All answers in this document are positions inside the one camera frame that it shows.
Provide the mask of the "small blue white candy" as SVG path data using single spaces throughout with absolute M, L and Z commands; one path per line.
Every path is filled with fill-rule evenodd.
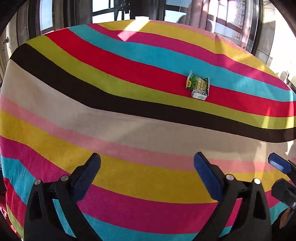
M 195 98 L 195 99 L 199 99 L 199 100 L 206 100 L 206 98 L 208 97 L 208 94 L 207 92 L 200 92 L 196 89 L 194 89 L 192 91 L 192 97 Z

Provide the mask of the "green yellow snack packet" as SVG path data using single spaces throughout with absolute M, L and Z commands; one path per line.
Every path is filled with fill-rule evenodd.
M 187 90 L 190 90 L 192 93 L 192 91 L 196 89 L 200 92 L 207 92 L 207 94 L 209 95 L 209 88 L 210 88 L 210 79 L 208 77 L 201 78 L 195 75 L 192 71 L 190 71 L 186 81 Z

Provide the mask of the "colourful striped tablecloth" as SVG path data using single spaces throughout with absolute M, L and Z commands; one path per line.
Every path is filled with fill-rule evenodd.
M 210 79 L 206 100 L 186 89 Z M 10 56 L 1 87 L 2 208 L 19 235 L 35 180 L 56 181 L 93 153 L 101 168 L 79 208 L 104 240 L 191 240 L 214 211 L 195 171 L 202 152 L 271 195 L 295 160 L 295 93 L 266 64 L 214 33 L 160 21 L 57 30 Z

